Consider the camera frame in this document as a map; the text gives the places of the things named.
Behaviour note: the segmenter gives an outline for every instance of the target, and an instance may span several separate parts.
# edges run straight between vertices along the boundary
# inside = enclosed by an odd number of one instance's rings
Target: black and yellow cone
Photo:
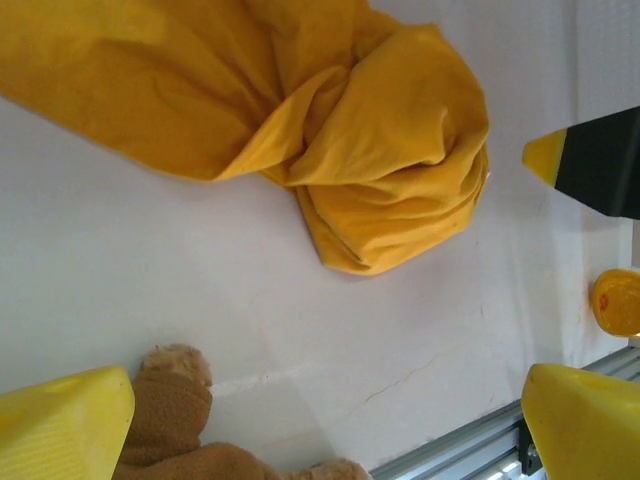
[[[523,163],[605,215],[640,220],[640,107],[533,140]]]

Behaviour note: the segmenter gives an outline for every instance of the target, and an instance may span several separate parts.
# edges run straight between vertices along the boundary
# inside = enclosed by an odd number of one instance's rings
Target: brown teddy bear
[[[209,365],[195,348],[170,345],[145,357],[133,382],[136,408],[114,480],[367,480],[358,464],[336,460],[280,473],[227,443],[200,446],[213,397]]]

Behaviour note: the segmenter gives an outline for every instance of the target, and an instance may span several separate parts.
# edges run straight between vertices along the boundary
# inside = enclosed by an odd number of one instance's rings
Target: metal frame
[[[585,370],[640,383],[640,349],[626,347]],[[375,480],[521,478],[521,470],[511,467],[520,465],[517,449],[522,420],[518,400],[375,469],[371,475]]]

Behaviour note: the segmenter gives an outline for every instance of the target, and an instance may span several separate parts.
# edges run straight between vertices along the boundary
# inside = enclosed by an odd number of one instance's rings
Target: yellow cloth
[[[357,274],[464,229],[488,171],[468,67],[366,0],[2,0],[0,91],[155,170],[262,173]]]

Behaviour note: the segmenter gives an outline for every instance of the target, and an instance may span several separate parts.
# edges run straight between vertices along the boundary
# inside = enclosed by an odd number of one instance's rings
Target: white table
[[[517,399],[534,362],[626,344],[598,329],[587,289],[629,264],[630,222],[520,165],[529,139],[628,100],[576,92],[571,12],[376,3],[440,20],[486,87],[492,175],[468,231],[381,276],[343,275],[266,181],[165,178],[0,101],[0,390],[135,372],[153,346],[188,342],[215,372],[205,441],[281,467],[374,467]]]

